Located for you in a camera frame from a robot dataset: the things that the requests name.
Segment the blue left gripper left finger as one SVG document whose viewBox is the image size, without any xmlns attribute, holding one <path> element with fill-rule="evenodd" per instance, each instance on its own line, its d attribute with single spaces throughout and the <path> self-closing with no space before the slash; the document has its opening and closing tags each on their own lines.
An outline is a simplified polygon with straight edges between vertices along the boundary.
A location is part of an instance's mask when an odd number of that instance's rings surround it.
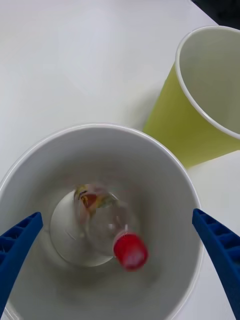
<svg viewBox="0 0 240 320">
<path fill-rule="evenodd" d="M 40 212 L 26 217 L 0 236 L 0 313 L 5 310 L 18 274 L 43 228 Z"/>
</svg>

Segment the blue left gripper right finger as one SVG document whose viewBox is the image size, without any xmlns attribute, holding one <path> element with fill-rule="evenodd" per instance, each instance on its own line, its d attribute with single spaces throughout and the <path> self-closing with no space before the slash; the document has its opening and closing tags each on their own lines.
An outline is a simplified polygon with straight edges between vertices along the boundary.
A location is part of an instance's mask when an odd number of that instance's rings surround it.
<svg viewBox="0 0 240 320">
<path fill-rule="evenodd" d="M 240 319 L 240 237 L 195 208 L 192 225 L 200 237 L 223 286 L 235 318 Z"/>
</svg>

